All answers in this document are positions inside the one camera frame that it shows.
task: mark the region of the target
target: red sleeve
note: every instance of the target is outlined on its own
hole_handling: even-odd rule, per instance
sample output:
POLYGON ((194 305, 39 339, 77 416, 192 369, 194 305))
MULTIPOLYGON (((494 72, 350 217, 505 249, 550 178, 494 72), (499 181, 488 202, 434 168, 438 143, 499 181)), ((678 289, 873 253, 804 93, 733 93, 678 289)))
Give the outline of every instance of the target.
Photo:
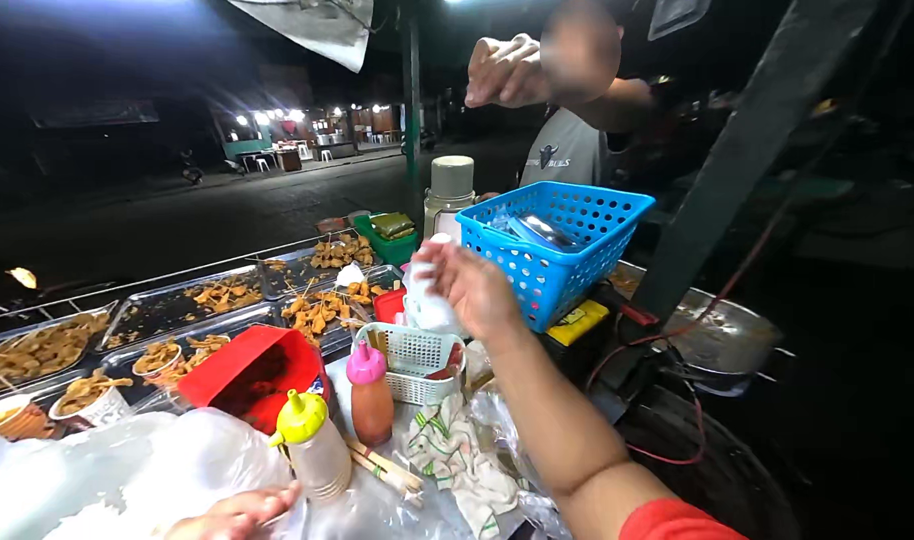
POLYGON ((676 498, 647 502, 624 522, 620 540, 747 540, 676 498))

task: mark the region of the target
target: green container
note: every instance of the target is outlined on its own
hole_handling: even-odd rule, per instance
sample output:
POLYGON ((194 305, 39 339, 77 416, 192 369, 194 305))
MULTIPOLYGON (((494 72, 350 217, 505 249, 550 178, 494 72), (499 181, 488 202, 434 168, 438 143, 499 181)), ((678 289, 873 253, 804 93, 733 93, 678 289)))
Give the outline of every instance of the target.
POLYGON ((387 264, 400 266, 405 262, 407 263, 410 261, 410 256, 416 251, 416 231, 402 239, 384 240, 384 238, 373 229, 373 225, 370 224, 370 216, 368 215, 358 215, 353 218, 353 226, 357 228, 357 232, 370 240, 370 245, 373 246, 373 250, 376 251, 380 256, 380 259, 383 259, 387 264))

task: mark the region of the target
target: pink cap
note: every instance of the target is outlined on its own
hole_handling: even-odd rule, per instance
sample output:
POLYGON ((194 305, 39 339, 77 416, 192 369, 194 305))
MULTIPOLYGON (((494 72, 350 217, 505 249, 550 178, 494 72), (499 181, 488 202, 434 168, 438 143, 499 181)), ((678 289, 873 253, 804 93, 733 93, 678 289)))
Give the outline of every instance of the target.
POLYGON ((369 385, 387 374, 387 360, 379 350, 360 340, 360 346, 350 354, 346 362, 346 377, 355 385, 369 385))

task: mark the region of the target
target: metal pot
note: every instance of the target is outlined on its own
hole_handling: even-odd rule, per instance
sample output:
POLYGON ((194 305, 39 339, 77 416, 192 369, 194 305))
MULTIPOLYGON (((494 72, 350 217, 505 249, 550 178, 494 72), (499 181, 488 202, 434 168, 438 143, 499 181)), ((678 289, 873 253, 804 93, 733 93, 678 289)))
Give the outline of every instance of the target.
MULTIPOLYGON (((644 268, 621 260, 611 282, 622 295, 630 298, 646 272, 644 268)), ((713 297, 700 289, 688 290, 664 330, 672 332, 689 325, 713 297)), ((679 350, 686 369, 699 380, 700 387, 720 395, 735 396, 743 393, 758 374, 769 381, 775 380, 761 372, 774 351, 793 356, 785 350, 775 349, 781 338, 780 330, 766 318, 733 301, 720 300, 700 325, 671 338, 671 342, 679 350)))

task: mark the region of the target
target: dish towel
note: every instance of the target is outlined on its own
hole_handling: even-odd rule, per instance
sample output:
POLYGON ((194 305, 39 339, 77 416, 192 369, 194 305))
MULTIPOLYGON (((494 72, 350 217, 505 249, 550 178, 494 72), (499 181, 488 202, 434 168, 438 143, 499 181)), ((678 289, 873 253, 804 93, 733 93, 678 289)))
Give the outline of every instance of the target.
POLYGON ((517 485, 497 466, 493 453, 480 451, 463 409, 463 394, 427 405, 410 423, 407 457, 438 489, 450 489, 457 508, 480 540, 500 534, 496 516, 516 507, 517 485))

